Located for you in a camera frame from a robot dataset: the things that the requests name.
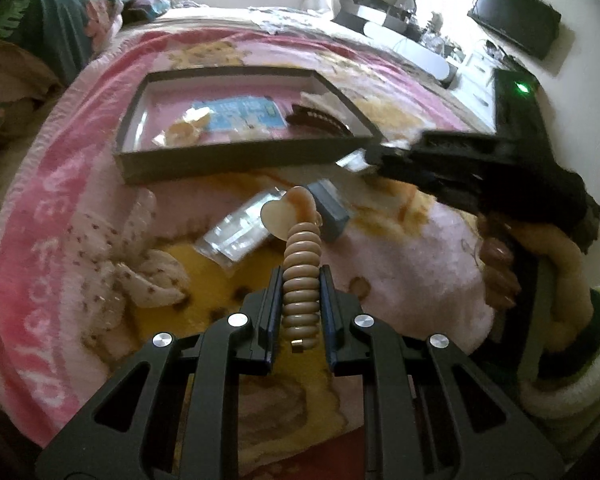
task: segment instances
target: white dresser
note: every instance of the white dresser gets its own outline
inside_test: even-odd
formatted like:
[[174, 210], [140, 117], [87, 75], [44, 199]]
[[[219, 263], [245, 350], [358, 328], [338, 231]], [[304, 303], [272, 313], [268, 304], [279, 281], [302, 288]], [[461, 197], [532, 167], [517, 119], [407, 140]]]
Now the white dresser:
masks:
[[451, 93], [495, 131], [495, 92], [493, 70], [504, 65], [478, 46], [465, 59]]

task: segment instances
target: blue printed card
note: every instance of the blue printed card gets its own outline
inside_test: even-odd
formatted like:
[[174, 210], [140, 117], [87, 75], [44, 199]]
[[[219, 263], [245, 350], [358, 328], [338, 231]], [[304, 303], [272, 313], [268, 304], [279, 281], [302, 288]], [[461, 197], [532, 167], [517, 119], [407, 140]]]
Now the blue printed card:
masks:
[[255, 121], [265, 128], [284, 128], [285, 120], [275, 102], [266, 97], [239, 96], [215, 101], [195, 101], [194, 108], [209, 107], [214, 112], [206, 127], [210, 132], [231, 130], [236, 119], [253, 124]]

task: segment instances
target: metal screw head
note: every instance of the metal screw head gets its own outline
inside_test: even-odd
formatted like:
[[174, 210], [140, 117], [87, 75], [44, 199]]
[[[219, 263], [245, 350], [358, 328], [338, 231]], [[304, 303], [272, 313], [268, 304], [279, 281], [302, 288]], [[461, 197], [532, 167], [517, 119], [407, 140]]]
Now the metal screw head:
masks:
[[245, 326], [249, 321], [249, 318], [246, 314], [238, 312], [237, 314], [231, 314], [227, 321], [231, 326]]
[[169, 346], [173, 342], [173, 336], [166, 332], [154, 335], [154, 345], [157, 347]]
[[356, 316], [353, 322], [362, 328], [368, 328], [373, 326], [374, 319], [369, 314], [360, 314], [359, 316]]
[[434, 334], [429, 338], [431, 346], [436, 348], [446, 348], [449, 346], [449, 338], [443, 334]]

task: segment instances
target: green indicator light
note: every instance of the green indicator light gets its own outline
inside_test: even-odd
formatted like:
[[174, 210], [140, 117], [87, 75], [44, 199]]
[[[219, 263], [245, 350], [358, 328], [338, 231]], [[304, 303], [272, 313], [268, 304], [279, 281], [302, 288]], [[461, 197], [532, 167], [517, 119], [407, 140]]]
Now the green indicator light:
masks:
[[520, 90], [523, 94], [528, 94], [529, 92], [531, 92], [531, 88], [529, 88], [524, 83], [516, 83], [516, 86], [518, 87], [518, 90]]

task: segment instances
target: heart-shaped object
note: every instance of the heart-shaped object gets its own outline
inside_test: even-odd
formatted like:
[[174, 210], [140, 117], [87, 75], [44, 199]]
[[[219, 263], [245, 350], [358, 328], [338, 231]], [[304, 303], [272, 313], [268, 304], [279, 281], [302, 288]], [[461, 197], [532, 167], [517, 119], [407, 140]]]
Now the heart-shaped object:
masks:
[[267, 231], [286, 241], [289, 229], [300, 222], [320, 224], [314, 196], [304, 187], [296, 186], [280, 200], [267, 202], [260, 210], [260, 219]]

